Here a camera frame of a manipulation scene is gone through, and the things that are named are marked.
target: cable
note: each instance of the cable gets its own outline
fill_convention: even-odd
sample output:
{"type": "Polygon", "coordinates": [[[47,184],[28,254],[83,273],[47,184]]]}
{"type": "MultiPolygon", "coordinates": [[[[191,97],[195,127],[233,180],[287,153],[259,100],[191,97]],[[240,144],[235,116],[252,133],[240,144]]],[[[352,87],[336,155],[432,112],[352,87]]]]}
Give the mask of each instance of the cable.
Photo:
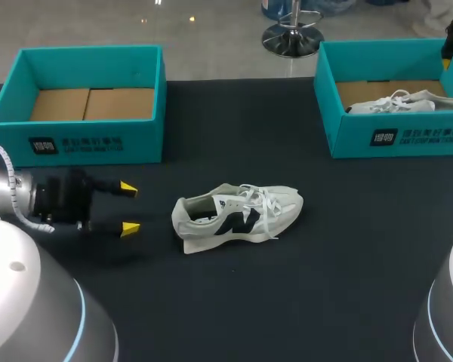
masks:
{"type": "Polygon", "coordinates": [[[14,171],[14,166],[12,164],[12,161],[10,157],[8,156],[8,153],[3,149],[3,147],[0,146],[0,156],[2,157],[5,166],[7,168],[8,172],[8,185],[10,187],[10,195],[11,195],[11,201],[12,201],[12,207],[14,209],[14,213],[17,216],[17,218],[25,225],[28,226],[31,229],[34,230],[39,230],[40,232],[47,232],[47,233],[52,233],[54,232],[54,228],[50,225],[47,224],[37,224],[35,222],[31,222],[28,220],[23,214],[22,211],[20,211],[20,208],[18,207],[17,203],[17,184],[15,181],[15,171],[14,171]]]}

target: shoe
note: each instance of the shoe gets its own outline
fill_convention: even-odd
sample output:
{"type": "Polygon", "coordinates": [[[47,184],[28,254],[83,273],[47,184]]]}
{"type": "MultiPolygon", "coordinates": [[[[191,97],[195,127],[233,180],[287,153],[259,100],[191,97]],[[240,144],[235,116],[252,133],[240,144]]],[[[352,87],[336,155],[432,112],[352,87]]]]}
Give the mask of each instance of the shoe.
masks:
{"type": "Polygon", "coordinates": [[[406,90],[400,89],[394,92],[391,97],[353,104],[346,109],[346,113],[367,115],[372,113],[432,112],[435,110],[435,103],[431,100],[410,101],[405,97],[395,97],[398,93],[403,93],[405,97],[410,95],[406,90]]]}
{"type": "Polygon", "coordinates": [[[304,200],[286,186],[232,186],[177,201],[171,216],[185,254],[213,249],[230,240],[260,243],[287,229],[304,200]]]}
{"type": "Polygon", "coordinates": [[[437,111],[453,111],[453,98],[440,97],[430,93],[428,90],[422,90],[421,92],[408,94],[402,97],[403,102],[420,102],[422,100],[428,100],[433,102],[437,111]]]}

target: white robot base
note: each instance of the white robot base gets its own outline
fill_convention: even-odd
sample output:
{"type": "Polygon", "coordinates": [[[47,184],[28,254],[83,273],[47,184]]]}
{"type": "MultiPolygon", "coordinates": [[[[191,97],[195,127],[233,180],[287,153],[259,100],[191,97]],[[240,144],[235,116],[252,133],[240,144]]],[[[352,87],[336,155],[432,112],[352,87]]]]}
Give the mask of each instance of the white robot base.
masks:
{"type": "Polygon", "coordinates": [[[102,307],[28,234],[0,221],[0,362],[117,362],[102,307]]]}
{"type": "Polygon", "coordinates": [[[421,306],[412,343],[418,362],[453,362],[453,248],[421,306]]]}

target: shoelace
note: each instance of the shoelace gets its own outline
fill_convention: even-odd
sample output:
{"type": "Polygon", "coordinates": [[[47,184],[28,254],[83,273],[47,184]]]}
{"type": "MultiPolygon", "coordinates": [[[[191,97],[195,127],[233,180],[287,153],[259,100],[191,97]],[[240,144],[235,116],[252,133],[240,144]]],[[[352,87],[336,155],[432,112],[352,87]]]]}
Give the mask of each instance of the shoelace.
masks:
{"type": "Polygon", "coordinates": [[[239,193],[239,196],[245,196],[245,208],[251,209],[252,207],[262,206],[263,210],[263,228],[265,233],[269,235],[271,239],[278,239],[274,238],[270,234],[269,230],[269,210],[270,213],[275,217],[278,218],[279,215],[282,213],[282,207],[277,202],[275,197],[273,197],[267,189],[263,187],[257,187],[249,184],[240,185],[242,188],[248,188],[248,191],[243,191],[239,193]]]}
{"type": "Polygon", "coordinates": [[[398,93],[403,93],[405,96],[409,95],[409,92],[403,89],[398,89],[394,92],[391,97],[380,98],[371,107],[372,111],[377,112],[396,112],[400,108],[407,108],[406,102],[403,102],[402,97],[395,97],[398,93]]]}

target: black tablecloth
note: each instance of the black tablecloth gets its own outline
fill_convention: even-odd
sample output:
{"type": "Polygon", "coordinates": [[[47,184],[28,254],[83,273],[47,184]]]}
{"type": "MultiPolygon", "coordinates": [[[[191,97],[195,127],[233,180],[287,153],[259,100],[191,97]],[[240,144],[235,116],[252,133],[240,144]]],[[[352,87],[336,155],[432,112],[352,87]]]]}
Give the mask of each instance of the black tablecloth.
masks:
{"type": "Polygon", "coordinates": [[[453,244],[453,157],[331,159],[312,79],[168,82],[165,122],[162,164],[87,167],[140,189],[94,204],[142,221],[122,245],[137,258],[104,264],[114,241],[91,254],[69,228],[33,234],[109,312],[121,362],[414,360],[453,244]],[[176,200],[225,182],[295,187],[304,211],[279,240],[183,255],[176,200]]]}

